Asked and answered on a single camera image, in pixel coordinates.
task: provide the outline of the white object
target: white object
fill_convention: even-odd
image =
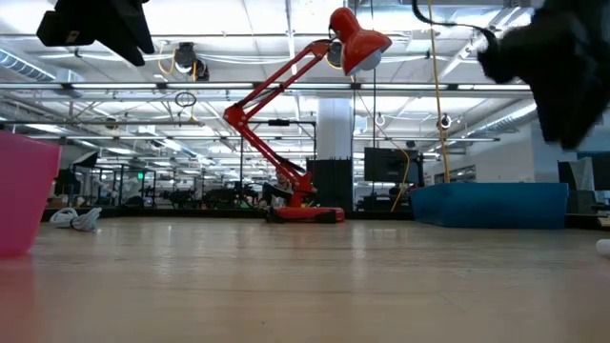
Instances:
[[[51,217],[51,223],[60,229],[75,229],[85,232],[97,230],[97,218],[102,209],[96,208],[87,214],[78,216],[75,209],[66,208],[59,210]]]
[[[610,239],[600,239],[596,247],[600,255],[610,257]]]

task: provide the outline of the lamp shade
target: lamp shade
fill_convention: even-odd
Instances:
[[[346,76],[373,70],[381,62],[381,54],[392,45],[385,34],[363,29],[348,8],[333,12],[330,28],[343,44],[341,68]]]

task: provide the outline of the yellow cable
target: yellow cable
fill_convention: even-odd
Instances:
[[[160,56],[161,54],[163,54],[163,48],[165,48],[165,42],[162,42],[162,43],[161,43],[161,50],[159,51],[159,56]],[[169,74],[171,74],[171,73],[173,72],[173,64],[174,64],[174,63],[175,63],[175,49],[174,49],[174,50],[173,50],[173,52],[172,52],[172,68],[170,69],[170,71],[166,71],[166,70],[163,68],[163,65],[161,65],[161,60],[160,60],[160,59],[157,61],[157,65],[159,66],[159,69],[161,70],[161,72],[163,72],[163,73],[164,73],[164,74],[166,74],[166,75],[169,75]]]
[[[358,97],[360,98],[360,101],[362,102],[362,105],[364,106],[364,109],[369,113],[369,117],[371,117],[371,120],[373,121],[373,125],[375,125],[381,131],[381,133],[383,133],[383,135],[386,138],[388,138],[388,134],[377,124],[377,121],[375,120],[375,116],[371,113],[369,108],[366,106],[366,103],[364,102],[364,99],[362,98],[362,95],[360,95],[359,91],[357,92],[357,94],[358,94]],[[400,196],[402,196],[404,185],[407,182],[407,175],[409,174],[409,169],[411,168],[411,157],[409,156],[407,151],[405,151],[402,147],[400,147],[395,141],[390,140],[390,143],[392,143],[398,150],[400,150],[400,152],[402,152],[404,154],[404,156],[407,158],[407,168],[404,170],[404,174],[402,175],[402,183],[400,184],[400,190],[398,191],[398,195],[396,196],[396,199],[394,200],[394,205],[392,205],[392,209],[390,210],[390,212],[393,212],[398,204],[398,199],[400,199]]]
[[[428,15],[432,18],[432,0],[428,0]],[[442,163],[445,169],[445,183],[449,183],[449,160],[447,159],[447,147],[445,145],[445,132],[440,126],[441,121],[441,110],[440,110],[440,91],[438,90],[438,67],[437,67],[437,43],[435,40],[435,31],[432,24],[430,24],[430,40],[432,41],[432,63],[435,73],[435,90],[437,93],[437,112],[438,112],[438,139],[440,140],[440,148],[442,150]]]

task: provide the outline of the fluorescent light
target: fluorescent light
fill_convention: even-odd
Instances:
[[[78,141],[78,143],[79,143],[79,144],[84,145],[85,147],[89,147],[89,148],[94,148],[94,149],[99,148],[99,147],[98,147],[98,146],[96,146],[95,144],[91,144],[91,143],[86,142],[86,141],[81,141],[81,140],[79,140],[79,141]]]
[[[114,138],[121,140],[151,140],[151,139],[165,139],[164,136],[116,136]]]
[[[112,136],[67,136],[68,139],[113,140]]]
[[[160,78],[161,80],[163,80],[164,82],[168,82],[168,79],[165,78],[165,76],[161,75],[161,74],[155,74],[154,78]]]
[[[363,90],[372,90],[373,88],[383,91],[383,90],[406,90],[406,91],[430,91],[435,90],[437,86],[431,84],[362,84],[361,88]],[[438,85],[439,90],[446,90],[448,88],[447,85]]]
[[[133,151],[129,150],[129,149],[123,149],[123,148],[106,148],[107,151],[112,151],[114,153],[120,153],[120,154],[132,154]]]
[[[528,106],[526,106],[526,107],[524,107],[524,108],[521,108],[521,109],[519,109],[519,110],[516,110],[516,111],[514,111],[514,112],[512,112],[512,113],[510,113],[510,114],[506,114],[506,115],[504,115],[503,117],[501,117],[501,118],[500,118],[500,119],[498,119],[498,120],[494,120],[494,121],[493,121],[493,122],[491,122],[491,123],[485,124],[485,125],[484,125],[484,126],[482,126],[480,129],[478,129],[478,131],[480,131],[480,130],[485,130],[485,129],[487,129],[487,128],[489,128],[489,127],[493,126],[493,125],[496,125],[497,123],[499,123],[500,121],[505,120],[505,119],[513,119],[513,120],[515,120],[515,119],[519,119],[519,118],[521,118],[522,116],[525,116],[525,115],[527,115],[527,114],[531,113],[532,111],[535,111],[535,110],[536,110],[536,108],[537,108],[536,103],[530,104],[530,105],[528,105]]]
[[[160,143],[166,146],[167,148],[172,149],[173,151],[182,151],[182,147],[171,139],[162,140],[160,141]]]
[[[349,83],[294,83],[288,86],[289,90],[348,90]]]
[[[457,85],[459,91],[529,91],[528,85]]]
[[[83,83],[72,84],[75,90],[156,90],[154,83]]]
[[[59,129],[58,127],[54,126],[54,125],[47,125],[47,124],[29,124],[26,125],[28,128],[32,128],[32,129],[37,129],[40,131],[46,131],[46,132],[50,132],[50,133],[64,133],[63,130]]]
[[[0,83],[0,90],[61,90],[58,83]]]
[[[529,85],[475,85],[475,91],[529,91]]]
[[[167,84],[168,89],[171,90],[225,90],[225,89],[240,89],[240,90],[251,90],[253,84],[251,82],[235,82],[235,83],[200,83],[200,82],[189,82],[189,83],[169,83]]]

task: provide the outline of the white pillar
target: white pillar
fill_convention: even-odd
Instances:
[[[317,103],[317,159],[352,157],[351,99],[321,98]]]

